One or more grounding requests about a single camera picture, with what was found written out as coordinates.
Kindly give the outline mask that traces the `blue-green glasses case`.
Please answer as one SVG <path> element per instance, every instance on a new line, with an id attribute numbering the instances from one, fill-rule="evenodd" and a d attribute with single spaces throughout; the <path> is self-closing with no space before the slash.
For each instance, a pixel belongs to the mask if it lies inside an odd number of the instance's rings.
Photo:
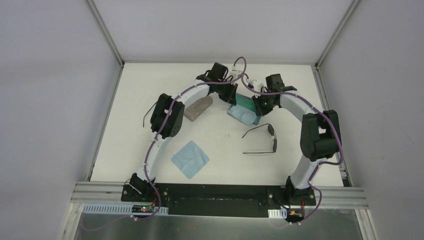
<path id="1" fill-rule="evenodd" d="M 256 106 L 253 100 L 239 93 L 235 95 L 235 99 L 236 104 L 231 105 L 227 113 L 247 126 L 258 125 L 261 116 L 256 115 Z"/>

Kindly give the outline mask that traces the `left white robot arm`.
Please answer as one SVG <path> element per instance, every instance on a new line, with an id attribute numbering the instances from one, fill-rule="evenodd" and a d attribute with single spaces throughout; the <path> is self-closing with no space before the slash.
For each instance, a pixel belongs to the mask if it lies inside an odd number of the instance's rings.
<path id="1" fill-rule="evenodd" d="M 159 160 L 170 140 L 182 128 L 184 111 L 203 97 L 217 93 L 219 98 L 235 105 L 237 80 L 243 72 L 216 62 L 211 69 L 197 76 L 191 86 L 176 93 L 161 94 L 156 101 L 150 118 L 151 139 L 145 157 L 138 170 L 123 185 L 121 200 L 124 202 L 150 202 L 160 196 L 154 180 L 157 175 L 155 162 Z"/>

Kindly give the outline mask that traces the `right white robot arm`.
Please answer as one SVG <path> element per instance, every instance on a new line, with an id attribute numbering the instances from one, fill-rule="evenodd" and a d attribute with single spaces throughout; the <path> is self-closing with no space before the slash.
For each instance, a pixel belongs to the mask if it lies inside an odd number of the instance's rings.
<path id="1" fill-rule="evenodd" d="M 320 166 L 328 164 L 328 160 L 341 151 L 338 113 L 315 107 L 295 87 L 285 85 L 280 74 L 269 75 L 265 81 L 265 84 L 256 80 L 248 82 L 248 87 L 255 93 L 252 97 L 255 113 L 263 117 L 274 107 L 279 107 L 289 111 L 301 123 L 299 145 L 302 156 L 282 192 L 285 204 L 299 205 L 315 197 L 312 180 Z"/>

